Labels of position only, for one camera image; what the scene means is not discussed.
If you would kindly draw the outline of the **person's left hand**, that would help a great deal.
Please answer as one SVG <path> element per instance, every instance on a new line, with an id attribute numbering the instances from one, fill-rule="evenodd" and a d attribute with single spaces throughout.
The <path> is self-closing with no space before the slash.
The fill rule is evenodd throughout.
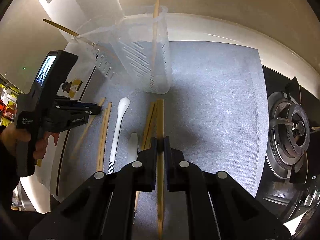
<path id="1" fill-rule="evenodd" d="M 44 158 L 48 146 L 48 139 L 51 135 L 51 133 L 45 132 L 43 137 L 35 144 L 35 151 L 33 152 L 33 158 L 35 160 Z M 25 129 L 16 129 L 14 123 L 6 127 L 1 133 L 1 142 L 13 156 L 16 155 L 18 141 L 29 142 L 30 140 L 31 134 Z"/>

